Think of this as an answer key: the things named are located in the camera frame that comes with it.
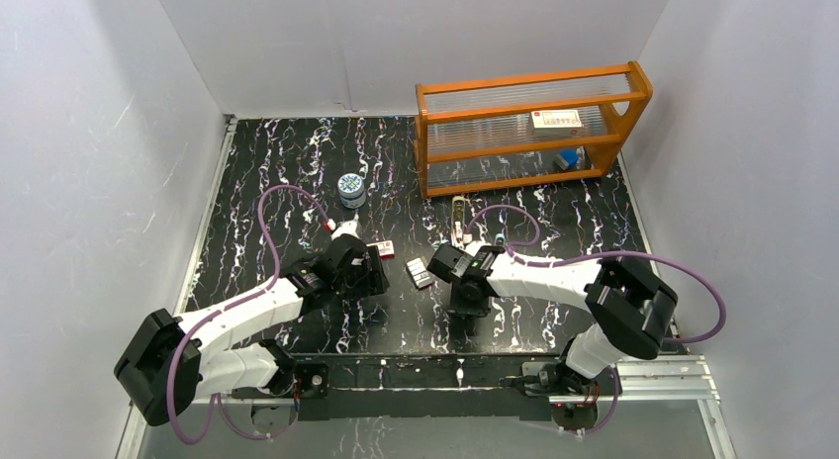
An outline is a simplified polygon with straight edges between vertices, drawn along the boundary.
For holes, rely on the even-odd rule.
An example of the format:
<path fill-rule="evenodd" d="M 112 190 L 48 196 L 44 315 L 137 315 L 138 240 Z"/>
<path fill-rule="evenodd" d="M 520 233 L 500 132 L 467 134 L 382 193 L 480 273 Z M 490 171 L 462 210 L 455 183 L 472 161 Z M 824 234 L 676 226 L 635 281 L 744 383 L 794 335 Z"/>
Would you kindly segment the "red white staple box sleeve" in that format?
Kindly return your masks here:
<path fill-rule="evenodd" d="M 395 246 L 391 240 L 372 242 L 369 243 L 369 246 L 377 250 L 380 258 L 393 258 L 396 255 Z"/>

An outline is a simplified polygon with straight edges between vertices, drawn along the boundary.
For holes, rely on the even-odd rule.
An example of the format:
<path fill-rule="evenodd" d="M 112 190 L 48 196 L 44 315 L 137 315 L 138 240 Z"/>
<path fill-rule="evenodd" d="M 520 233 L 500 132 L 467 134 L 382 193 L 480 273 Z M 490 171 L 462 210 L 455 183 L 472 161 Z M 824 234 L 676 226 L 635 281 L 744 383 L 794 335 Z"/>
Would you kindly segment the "cardboard staple tray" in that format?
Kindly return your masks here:
<path fill-rule="evenodd" d="M 423 290 L 433 284 L 433 279 L 426 269 L 426 264 L 425 258 L 421 256 L 410 259 L 405 263 L 406 270 L 418 290 Z"/>

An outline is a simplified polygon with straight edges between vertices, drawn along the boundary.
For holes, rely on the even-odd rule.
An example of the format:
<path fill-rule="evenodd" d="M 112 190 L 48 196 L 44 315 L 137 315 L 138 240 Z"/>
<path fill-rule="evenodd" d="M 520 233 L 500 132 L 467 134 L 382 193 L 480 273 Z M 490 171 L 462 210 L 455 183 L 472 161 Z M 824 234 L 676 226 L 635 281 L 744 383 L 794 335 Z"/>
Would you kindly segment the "white metal stapler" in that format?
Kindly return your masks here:
<path fill-rule="evenodd" d="M 451 201 L 451 243 L 459 248 L 464 246 L 465 209 L 467 199 L 463 196 L 454 196 Z"/>

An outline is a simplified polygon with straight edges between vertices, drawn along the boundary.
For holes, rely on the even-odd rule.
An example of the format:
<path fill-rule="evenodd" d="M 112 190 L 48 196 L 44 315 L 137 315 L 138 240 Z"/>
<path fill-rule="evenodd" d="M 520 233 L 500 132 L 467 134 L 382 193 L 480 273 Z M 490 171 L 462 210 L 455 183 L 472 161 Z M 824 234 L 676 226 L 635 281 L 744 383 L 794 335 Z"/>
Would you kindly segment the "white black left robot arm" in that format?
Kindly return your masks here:
<path fill-rule="evenodd" d="M 151 426 L 169 423 L 197 398 L 239 389 L 313 395 L 310 373 L 276 341 L 240 342 L 329 303 L 378 296 L 388 287 L 379 247 L 343 233 L 325 251 L 227 301 L 180 316 L 166 309 L 147 315 L 114 374 Z"/>

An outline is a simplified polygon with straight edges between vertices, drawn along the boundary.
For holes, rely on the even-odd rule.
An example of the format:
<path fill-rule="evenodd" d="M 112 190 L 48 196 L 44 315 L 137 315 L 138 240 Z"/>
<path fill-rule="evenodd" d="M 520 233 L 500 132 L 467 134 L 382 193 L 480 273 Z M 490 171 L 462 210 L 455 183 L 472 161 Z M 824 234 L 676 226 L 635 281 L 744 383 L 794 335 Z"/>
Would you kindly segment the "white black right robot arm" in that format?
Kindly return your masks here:
<path fill-rule="evenodd" d="M 617 361 L 654 360 L 664 343 L 678 297 L 643 262 L 615 252 L 596 259 L 536 258 L 496 245 L 442 245 L 426 269 L 451 287 L 449 311 L 484 317 L 493 298 L 527 297 L 588 312 L 594 323 L 563 350 L 559 385 L 584 393 Z"/>

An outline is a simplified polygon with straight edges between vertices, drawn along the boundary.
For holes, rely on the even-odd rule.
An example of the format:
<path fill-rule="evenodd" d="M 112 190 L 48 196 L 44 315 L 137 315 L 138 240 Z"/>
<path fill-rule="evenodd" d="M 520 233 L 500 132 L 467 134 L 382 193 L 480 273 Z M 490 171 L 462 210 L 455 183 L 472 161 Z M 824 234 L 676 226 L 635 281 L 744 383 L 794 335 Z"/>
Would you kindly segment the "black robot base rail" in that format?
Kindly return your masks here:
<path fill-rule="evenodd" d="M 557 419 L 589 427 L 623 389 L 605 369 L 585 380 L 557 354 L 295 354 L 300 385 L 283 396 L 253 388 L 237 400 L 296 405 L 303 421 L 375 416 Z"/>

